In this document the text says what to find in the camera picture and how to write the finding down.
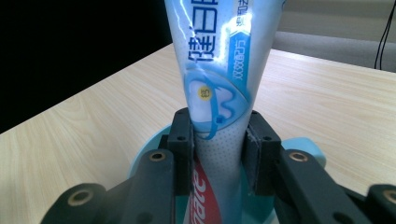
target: black cable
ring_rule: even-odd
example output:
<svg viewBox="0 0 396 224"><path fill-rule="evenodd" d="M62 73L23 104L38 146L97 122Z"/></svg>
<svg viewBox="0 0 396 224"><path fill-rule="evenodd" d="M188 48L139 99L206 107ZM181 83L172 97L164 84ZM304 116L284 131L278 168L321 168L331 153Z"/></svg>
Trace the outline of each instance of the black cable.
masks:
<svg viewBox="0 0 396 224"><path fill-rule="evenodd" d="M388 22L387 22L387 26L385 27L384 34L382 34L381 40L379 41L378 50L376 52L376 57L375 57L374 69L376 69L376 64L377 64L377 61L378 61L379 51L381 50L381 54L380 54L380 58L379 58L379 69L382 70L382 56L384 54L385 44L387 43L388 34L389 34L389 30L390 30L390 25L392 23L395 7L396 7L396 0L395 0L395 2L393 4L392 11L389 14ZM382 48L381 48L382 40L384 39L384 37L385 37L384 44L382 45Z"/></svg>

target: white wall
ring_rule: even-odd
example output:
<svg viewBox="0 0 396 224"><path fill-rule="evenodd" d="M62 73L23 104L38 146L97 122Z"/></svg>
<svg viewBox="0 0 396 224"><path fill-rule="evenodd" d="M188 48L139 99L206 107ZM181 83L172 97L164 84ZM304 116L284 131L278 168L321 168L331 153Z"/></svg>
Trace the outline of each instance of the white wall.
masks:
<svg viewBox="0 0 396 224"><path fill-rule="evenodd" d="M379 41L394 0L287 0L279 31ZM396 43L396 15L387 42Z"/></svg>

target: wood grain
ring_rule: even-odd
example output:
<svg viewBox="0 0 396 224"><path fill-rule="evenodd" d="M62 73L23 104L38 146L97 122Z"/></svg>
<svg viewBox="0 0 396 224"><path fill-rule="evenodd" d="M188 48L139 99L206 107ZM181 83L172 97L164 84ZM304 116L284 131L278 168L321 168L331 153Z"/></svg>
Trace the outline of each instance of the wood grain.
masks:
<svg viewBox="0 0 396 224"><path fill-rule="evenodd" d="M365 194L396 185L395 86L393 73L272 50L254 109L282 139L316 142L331 176ZM80 183L118 185L185 106L169 45L0 134L0 223L39 223Z"/></svg>

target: black metal bracket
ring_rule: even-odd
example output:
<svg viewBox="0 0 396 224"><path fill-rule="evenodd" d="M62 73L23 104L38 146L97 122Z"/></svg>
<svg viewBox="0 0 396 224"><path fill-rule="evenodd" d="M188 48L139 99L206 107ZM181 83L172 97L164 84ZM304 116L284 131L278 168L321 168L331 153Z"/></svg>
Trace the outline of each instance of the black metal bracket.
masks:
<svg viewBox="0 0 396 224"><path fill-rule="evenodd" d="M175 113L169 134L146 152L131 178L105 190L77 185L49 209L48 223L175 223L175 197L189 195L193 152L188 108ZM285 150L260 113L247 128L242 164L251 193L273 195L280 223L396 223L396 187L373 185L366 197L337 185L315 158Z"/></svg>

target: screw hole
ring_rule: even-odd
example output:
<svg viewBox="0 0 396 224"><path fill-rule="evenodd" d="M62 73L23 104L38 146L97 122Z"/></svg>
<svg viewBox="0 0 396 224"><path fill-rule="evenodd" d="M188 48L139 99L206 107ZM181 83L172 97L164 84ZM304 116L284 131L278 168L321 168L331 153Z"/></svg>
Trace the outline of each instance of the screw hole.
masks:
<svg viewBox="0 0 396 224"><path fill-rule="evenodd" d="M301 152L291 152L289 157L294 161L308 161L308 157Z"/></svg>
<svg viewBox="0 0 396 224"><path fill-rule="evenodd" d="M152 221L152 214L147 212L139 213L136 217L136 221L139 224L148 224Z"/></svg>
<svg viewBox="0 0 396 224"><path fill-rule="evenodd" d="M80 189L70 195L67 203L70 206L79 206L83 205L84 203L89 202L93 197L93 192L91 189Z"/></svg>
<svg viewBox="0 0 396 224"><path fill-rule="evenodd" d="M353 224L353 220L349 216L347 216L347 215L345 215L343 213L336 212L332 216L339 223L342 223L342 224Z"/></svg>
<svg viewBox="0 0 396 224"><path fill-rule="evenodd" d="M149 155L151 161L163 161L165 160L165 154L163 152L154 152Z"/></svg>

